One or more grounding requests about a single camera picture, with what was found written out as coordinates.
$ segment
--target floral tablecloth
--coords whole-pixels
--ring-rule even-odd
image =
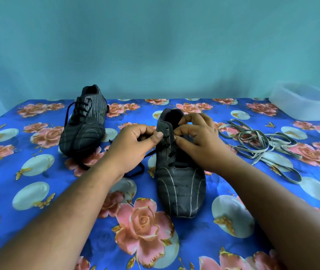
[[[0,248],[85,172],[58,149],[65,107],[71,102],[29,100],[0,117]],[[264,133],[282,131],[298,141],[290,150],[302,158],[276,152],[267,157],[294,167],[303,176],[302,183],[289,183],[265,163],[259,162],[256,167],[320,211],[320,122],[294,121],[260,98],[119,99],[108,100],[108,104],[106,141],[134,123],[155,127],[165,108],[206,113],[229,136],[236,134],[234,129],[221,126],[231,118]],[[230,148],[238,144],[233,139],[225,141]],[[84,163],[92,166],[109,145],[102,143]],[[132,180],[123,178],[113,186],[76,269],[282,267],[240,198],[216,174],[206,172],[207,196],[195,218],[168,217],[156,194],[155,162],[155,155],[144,159],[144,174]]]

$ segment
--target shoe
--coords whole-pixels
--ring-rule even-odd
[[[75,104],[68,121],[71,105]],[[92,154],[105,136],[105,116],[109,106],[97,85],[85,86],[82,94],[71,103],[66,112],[65,127],[61,134],[60,151],[75,159]]]
[[[206,195],[204,170],[175,144],[173,129],[177,128],[184,113],[166,108],[158,120],[156,130],[164,134],[156,146],[155,178],[158,197],[168,214],[193,218]],[[194,142],[190,135],[185,139]]]

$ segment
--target person's right hand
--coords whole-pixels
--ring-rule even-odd
[[[183,134],[193,136],[194,144],[180,137]],[[218,173],[222,167],[231,165],[234,158],[239,158],[219,138],[212,118],[206,114],[186,114],[174,130],[174,135],[176,145],[206,171]]]

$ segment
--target person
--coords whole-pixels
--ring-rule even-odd
[[[174,134],[200,167],[234,188],[289,270],[320,269],[320,212],[231,152],[207,115],[185,115]],[[0,269],[73,270],[111,186],[162,136],[143,124],[123,128],[103,158],[0,249]]]

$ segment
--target white plastic box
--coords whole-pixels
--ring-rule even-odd
[[[319,88],[300,83],[279,82],[269,101],[296,120],[320,120]]]

